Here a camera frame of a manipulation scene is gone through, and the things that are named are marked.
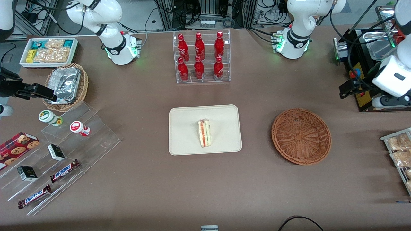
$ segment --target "brown wicker basket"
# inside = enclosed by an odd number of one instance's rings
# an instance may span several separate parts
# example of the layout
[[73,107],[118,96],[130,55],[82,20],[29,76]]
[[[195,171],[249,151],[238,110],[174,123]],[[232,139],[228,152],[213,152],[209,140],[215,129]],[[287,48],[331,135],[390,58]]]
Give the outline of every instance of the brown wicker basket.
[[[85,95],[87,94],[87,88],[88,88],[88,76],[87,73],[84,71],[84,69],[76,64],[76,63],[70,63],[61,67],[57,67],[57,69],[62,69],[62,68],[69,68],[69,67],[75,67],[81,70],[81,76],[80,76],[80,83],[79,83],[79,89],[77,90],[77,99],[74,103],[72,104],[49,104],[45,100],[43,100],[44,105],[54,111],[61,111],[61,112],[66,112],[70,108],[74,107],[75,105],[81,103]],[[46,86],[48,86],[48,82],[50,81],[51,73],[48,75],[48,78],[46,80]]]
[[326,123],[305,109],[290,109],[274,120],[271,138],[280,154],[300,165],[317,164],[331,149]]

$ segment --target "tabletop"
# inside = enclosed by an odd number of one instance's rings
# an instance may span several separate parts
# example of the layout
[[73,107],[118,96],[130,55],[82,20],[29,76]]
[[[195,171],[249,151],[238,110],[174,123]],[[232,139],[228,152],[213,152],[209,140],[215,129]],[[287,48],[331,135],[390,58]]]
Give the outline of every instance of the tabletop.
[[[317,27],[308,51],[288,60],[245,29],[231,29],[231,82],[177,85],[172,32],[149,34],[141,58],[117,66],[96,36],[77,37],[75,59],[88,74],[85,101],[122,142],[35,216],[0,194],[1,230],[276,230],[303,215],[324,230],[409,230],[411,205],[380,137],[410,127],[409,112],[359,113],[353,97],[340,100],[348,76],[334,61],[331,27]],[[27,83],[44,83],[50,69],[25,69]],[[0,141],[37,134],[40,99],[11,98],[13,116],[0,120]],[[234,104],[242,150],[172,156],[169,111]],[[299,166],[275,149],[277,115],[304,108],[332,135],[330,154]],[[283,230],[315,230],[293,220]]]

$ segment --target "snack box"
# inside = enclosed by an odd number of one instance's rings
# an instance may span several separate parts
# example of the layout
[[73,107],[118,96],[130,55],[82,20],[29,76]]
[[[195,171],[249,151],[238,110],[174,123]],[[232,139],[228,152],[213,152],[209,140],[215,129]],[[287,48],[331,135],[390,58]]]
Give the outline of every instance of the snack box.
[[[67,62],[54,62],[54,63],[28,63],[26,62],[27,55],[29,50],[32,49],[33,43],[40,41],[40,40],[48,40],[48,39],[64,39],[64,40],[72,40],[72,46],[70,47],[69,57],[67,58]],[[20,65],[25,68],[49,68],[49,67],[59,67],[66,64],[70,64],[74,58],[74,54],[76,53],[78,41],[73,37],[45,37],[45,38],[33,38],[27,41],[26,47],[24,48],[23,55],[20,59]]]
[[0,170],[40,144],[37,137],[20,132],[0,145]]

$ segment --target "plastic bag of bread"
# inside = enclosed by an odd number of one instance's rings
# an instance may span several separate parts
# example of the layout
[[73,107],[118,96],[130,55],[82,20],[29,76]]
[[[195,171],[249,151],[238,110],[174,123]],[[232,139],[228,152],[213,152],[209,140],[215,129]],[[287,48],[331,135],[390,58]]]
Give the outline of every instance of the plastic bag of bread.
[[398,167],[411,166],[411,154],[409,151],[400,151],[393,153],[393,160]]
[[63,47],[64,41],[64,39],[49,39],[47,40],[45,47],[60,49]]
[[406,133],[388,138],[387,143],[393,151],[405,151],[411,148],[411,141]]
[[48,49],[46,48],[38,48],[36,52],[36,56],[34,56],[33,58],[33,62],[41,62],[41,63],[46,62],[47,52],[48,52]]
[[405,182],[405,186],[407,187],[407,189],[408,189],[409,191],[411,191],[411,180]]
[[411,169],[406,170],[405,175],[408,177],[408,179],[411,179]]
[[70,48],[64,46],[57,51],[55,62],[67,62],[69,58]]

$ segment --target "red glass bottle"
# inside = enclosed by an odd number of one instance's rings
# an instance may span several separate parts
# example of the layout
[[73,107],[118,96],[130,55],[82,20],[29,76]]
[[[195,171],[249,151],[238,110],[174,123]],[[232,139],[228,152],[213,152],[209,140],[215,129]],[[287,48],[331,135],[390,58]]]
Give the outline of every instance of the red glass bottle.
[[217,58],[218,56],[223,56],[224,54],[224,40],[223,40],[223,32],[217,32],[217,39],[214,43],[214,56]]
[[196,33],[196,43],[194,44],[194,48],[196,49],[196,55],[200,56],[201,60],[204,60],[206,57],[206,51],[200,32]]
[[185,62],[190,60],[190,55],[188,54],[188,46],[187,43],[184,41],[183,34],[179,34],[178,38],[178,52],[180,53],[180,57],[184,59]]
[[204,64],[201,61],[199,55],[196,56],[196,63],[194,64],[194,69],[196,70],[196,78],[201,80],[204,77]]
[[221,56],[216,58],[216,62],[214,64],[214,79],[220,81],[223,77],[223,68],[224,65],[221,62]]
[[187,65],[184,63],[184,60],[182,57],[178,57],[178,73],[180,74],[181,81],[187,82],[188,81],[188,69]]

